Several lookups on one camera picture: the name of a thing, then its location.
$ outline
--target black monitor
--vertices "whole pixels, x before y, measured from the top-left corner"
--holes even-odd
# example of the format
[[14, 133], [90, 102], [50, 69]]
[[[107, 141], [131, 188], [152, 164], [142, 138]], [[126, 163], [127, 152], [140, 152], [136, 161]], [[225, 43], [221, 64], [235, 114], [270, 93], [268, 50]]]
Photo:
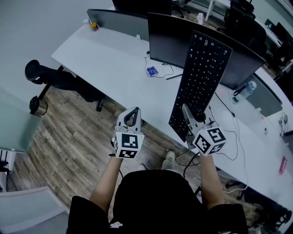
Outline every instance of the black monitor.
[[221, 84], [232, 90], [265, 63], [243, 44], [208, 27], [173, 16], [149, 13], [147, 17], [152, 60], [184, 68], [192, 30], [196, 30], [233, 49], [221, 79]]
[[282, 24], [278, 23], [274, 29], [274, 33], [282, 42], [291, 42], [293, 40], [292, 36], [287, 32]]
[[147, 15], [148, 12], [171, 15], [172, 0], [112, 0], [117, 11]]

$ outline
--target white cable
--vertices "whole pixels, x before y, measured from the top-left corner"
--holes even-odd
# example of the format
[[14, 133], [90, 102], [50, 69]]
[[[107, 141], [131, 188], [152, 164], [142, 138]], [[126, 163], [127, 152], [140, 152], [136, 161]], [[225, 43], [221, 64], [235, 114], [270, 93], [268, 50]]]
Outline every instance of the white cable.
[[247, 173], [247, 170], [246, 170], [246, 155], [245, 155], [245, 150], [244, 150], [244, 147], [243, 147], [243, 145], [242, 145], [242, 143], [240, 141], [240, 127], [239, 127], [239, 122], [238, 122], [237, 117], [235, 117], [235, 119], [236, 119], [237, 128], [238, 128], [238, 141], [239, 141], [239, 144], [241, 146], [241, 149], [242, 149], [242, 152], [243, 152], [243, 157], [244, 157], [244, 170], [245, 170], [245, 176], [246, 176], [247, 183], [246, 183], [246, 187], [245, 188], [236, 188], [236, 189], [233, 189], [232, 191], [224, 191], [224, 193], [231, 193], [231, 192], [234, 192], [234, 191], [237, 191], [237, 190], [240, 190], [240, 191], [246, 190], [248, 188], [248, 182], [249, 182], [248, 173]]

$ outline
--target person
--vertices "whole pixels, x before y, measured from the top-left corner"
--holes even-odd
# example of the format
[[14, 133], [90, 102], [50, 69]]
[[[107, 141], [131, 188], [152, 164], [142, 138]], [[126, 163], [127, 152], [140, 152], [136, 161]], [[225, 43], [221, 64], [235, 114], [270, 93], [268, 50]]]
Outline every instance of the person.
[[222, 185], [211, 155], [200, 155], [202, 204], [174, 170], [169, 151], [162, 170], [139, 170], [122, 179], [108, 211], [123, 159], [111, 157], [89, 200], [74, 196], [67, 234], [190, 231], [192, 233], [248, 233], [240, 204], [224, 204]]

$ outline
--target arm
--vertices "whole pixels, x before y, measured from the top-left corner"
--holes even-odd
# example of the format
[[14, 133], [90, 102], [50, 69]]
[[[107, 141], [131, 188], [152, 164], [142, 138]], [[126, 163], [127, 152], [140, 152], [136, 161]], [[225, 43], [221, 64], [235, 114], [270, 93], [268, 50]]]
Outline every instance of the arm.
[[100, 181], [92, 191], [90, 201], [97, 204], [108, 214], [110, 203], [113, 198], [117, 177], [123, 159], [111, 157]]
[[201, 155], [201, 194], [207, 210], [224, 204], [222, 185], [211, 155]]

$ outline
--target trash bin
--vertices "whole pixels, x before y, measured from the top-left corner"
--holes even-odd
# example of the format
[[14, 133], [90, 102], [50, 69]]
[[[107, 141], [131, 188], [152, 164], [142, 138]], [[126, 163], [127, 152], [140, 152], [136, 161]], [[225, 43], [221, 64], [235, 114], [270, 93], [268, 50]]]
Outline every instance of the trash bin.
[[32, 114], [44, 115], [47, 112], [48, 104], [35, 96], [29, 102], [29, 109]]

